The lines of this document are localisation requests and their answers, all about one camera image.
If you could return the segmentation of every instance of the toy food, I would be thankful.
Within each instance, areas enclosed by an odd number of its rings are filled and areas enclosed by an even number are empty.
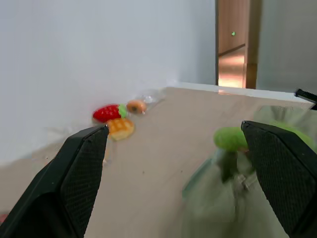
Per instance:
[[[134,124],[126,118],[109,120],[107,122],[109,134],[114,140],[122,140],[131,135],[134,131]]]
[[[106,123],[108,120],[117,118],[125,118],[127,115],[124,105],[110,104],[96,110],[93,118],[101,123]]]
[[[127,109],[131,113],[143,114],[147,110],[147,105],[141,100],[132,100],[128,102]]]

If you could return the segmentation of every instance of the orange waffle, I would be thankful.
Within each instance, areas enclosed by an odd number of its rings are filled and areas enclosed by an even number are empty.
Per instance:
[[[107,121],[109,134],[114,140],[122,140],[131,135],[134,131],[134,124],[126,118],[119,118]]]

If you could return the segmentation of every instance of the table surface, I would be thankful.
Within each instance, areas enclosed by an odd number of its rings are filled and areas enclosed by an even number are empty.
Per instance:
[[[223,126],[240,126],[263,105],[310,106],[301,100],[184,87],[168,88],[163,102],[133,118],[134,134],[111,145],[113,161],[104,168],[85,237],[180,237],[182,188],[215,151],[213,133]],[[23,159],[0,168],[0,211],[14,206],[35,173],[54,158],[61,145],[62,141],[35,152],[33,161]]]

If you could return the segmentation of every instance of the white wall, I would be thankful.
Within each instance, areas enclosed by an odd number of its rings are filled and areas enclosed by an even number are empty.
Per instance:
[[[7,0],[0,33],[0,162],[142,89],[214,84],[214,0]]]
[[[317,1],[263,0],[257,89],[317,93]]]

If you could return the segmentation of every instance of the toy donut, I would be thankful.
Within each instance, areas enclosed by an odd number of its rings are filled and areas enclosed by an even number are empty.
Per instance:
[[[132,100],[128,102],[127,109],[131,113],[143,114],[147,110],[147,105],[141,100]]]

